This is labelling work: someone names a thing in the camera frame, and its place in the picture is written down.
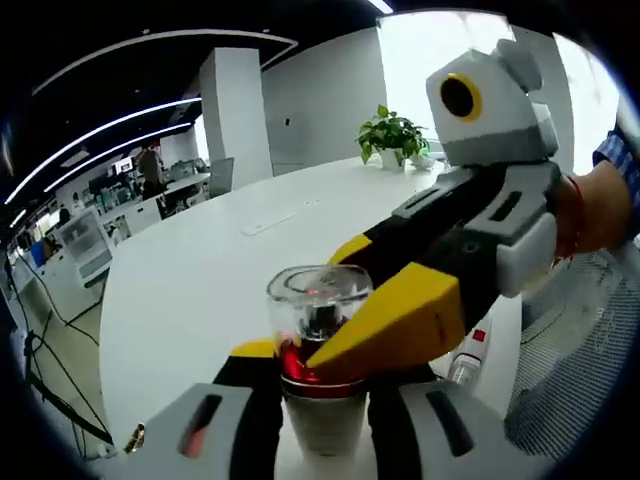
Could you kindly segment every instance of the green leaves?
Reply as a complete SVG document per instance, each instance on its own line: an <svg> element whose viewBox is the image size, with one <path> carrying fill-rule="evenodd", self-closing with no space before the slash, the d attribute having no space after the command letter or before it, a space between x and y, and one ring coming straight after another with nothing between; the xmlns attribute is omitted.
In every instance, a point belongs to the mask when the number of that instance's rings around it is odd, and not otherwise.
<svg viewBox="0 0 640 480"><path fill-rule="evenodd" d="M367 163L374 150L393 149L398 163L402 163L427 146L421 129L408 118L399 117L397 112L389 112L386 106L378 105L377 115L362 124L356 140L360 145L362 160Z"/></svg>

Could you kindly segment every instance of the potted plant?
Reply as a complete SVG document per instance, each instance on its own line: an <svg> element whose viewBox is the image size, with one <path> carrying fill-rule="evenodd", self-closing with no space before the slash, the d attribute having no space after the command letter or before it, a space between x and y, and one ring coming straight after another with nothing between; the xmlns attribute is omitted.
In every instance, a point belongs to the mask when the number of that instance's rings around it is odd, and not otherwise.
<svg viewBox="0 0 640 480"><path fill-rule="evenodd" d="M382 168L402 170L404 161L416 156L427 146L426 140L411 120L378 105L378 112L360 127L358 144L366 164L374 150L382 157Z"/></svg>

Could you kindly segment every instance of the round table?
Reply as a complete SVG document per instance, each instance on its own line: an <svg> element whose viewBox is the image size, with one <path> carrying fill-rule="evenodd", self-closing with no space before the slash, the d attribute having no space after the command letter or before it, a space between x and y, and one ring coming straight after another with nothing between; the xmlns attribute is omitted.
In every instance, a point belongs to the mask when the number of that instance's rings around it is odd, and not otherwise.
<svg viewBox="0 0 640 480"><path fill-rule="evenodd" d="M431 186L441 168L391 173L358 158L326 163L234 190L119 245L100 326L102 394L116 447L190 385L211 382L234 346L271 335L265 288L277 272L326 263L349 238ZM520 322L520 298L501 297L474 390L502 416ZM446 374L446 359L434 365ZM367 430L351 478L375 475ZM285 415L277 476L301 478L305 468Z"/></svg>

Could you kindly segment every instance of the cup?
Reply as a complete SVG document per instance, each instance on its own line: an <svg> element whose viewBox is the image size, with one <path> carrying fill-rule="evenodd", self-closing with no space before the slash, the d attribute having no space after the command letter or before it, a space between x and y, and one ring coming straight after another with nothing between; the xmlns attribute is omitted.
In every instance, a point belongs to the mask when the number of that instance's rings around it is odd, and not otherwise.
<svg viewBox="0 0 640 480"><path fill-rule="evenodd" d="M267 287L285 404L308 460L352 459L355 453L365 411L363 379L343 372L319 374L306 361L372 291L369 275L351 265L288 268Z"/></svg>

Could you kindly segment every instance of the plaid shirt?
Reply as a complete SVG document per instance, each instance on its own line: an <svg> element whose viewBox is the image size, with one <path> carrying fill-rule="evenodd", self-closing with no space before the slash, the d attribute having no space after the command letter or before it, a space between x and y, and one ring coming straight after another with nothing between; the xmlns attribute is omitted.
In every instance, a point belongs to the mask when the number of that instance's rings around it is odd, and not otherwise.
<svg viewBox="0 0 640 480"><path fill-rule="evenodd" d="M627 184L633 201L634 216L630 233L635 235L640 232L640 166L635 162L617 125L614 130L609 132L606 140L593 152L594 166L602 160L611 162Z"/></svg>

